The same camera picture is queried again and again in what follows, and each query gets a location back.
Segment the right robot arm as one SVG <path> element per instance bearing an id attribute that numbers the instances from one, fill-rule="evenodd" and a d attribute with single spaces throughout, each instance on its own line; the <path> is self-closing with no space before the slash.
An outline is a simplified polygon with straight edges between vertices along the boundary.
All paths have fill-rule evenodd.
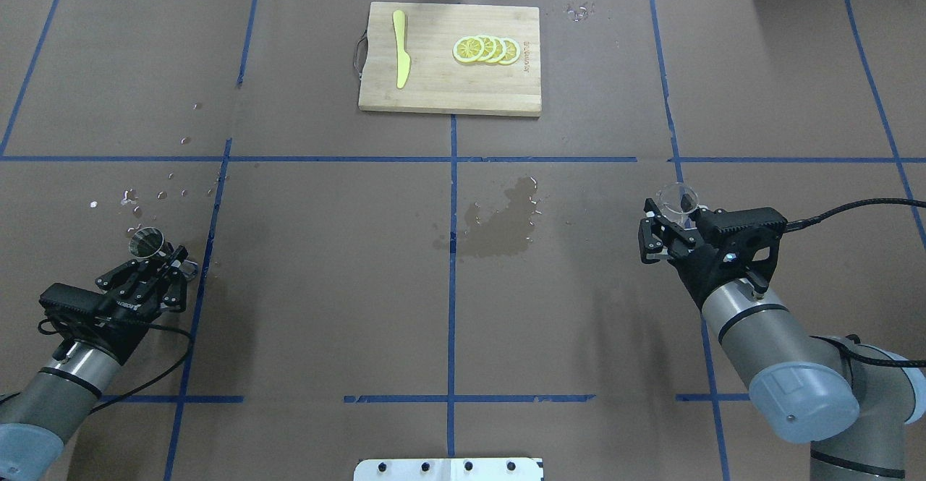
<path id="1" fill-rule="evenodd" d="M 668 261 L 749 399 L 774 433 L 810 446 L 812 480 L 903 480 L 905 428 L 924 415 L 924 362 L 849 335 L 811 336 L 771 289 L 781 238 L 873 198 L 790 221 L 774 208 L 711 210 L 683 194 L 678 210 L 648 198 L 644 264 Z"/>

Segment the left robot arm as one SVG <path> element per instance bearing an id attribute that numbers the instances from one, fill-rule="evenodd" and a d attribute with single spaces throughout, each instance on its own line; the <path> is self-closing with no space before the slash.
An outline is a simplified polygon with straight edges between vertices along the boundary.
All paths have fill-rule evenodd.
<path id="1" fill-rule="evenodd" d="M 199 266 L 187 248 L 145 229 L 130 242 L 132 259 L 95 280 L 95 291 L 55 283 L 40 295 L 43 335 L 61 343 L 26 388 L 2 398 L 4 480 L 38 480 L 88 416 L 105 409 L 103 395 L 151 331 L 194 339 L 164 326 L 166 312 L 184 312 Z"/>

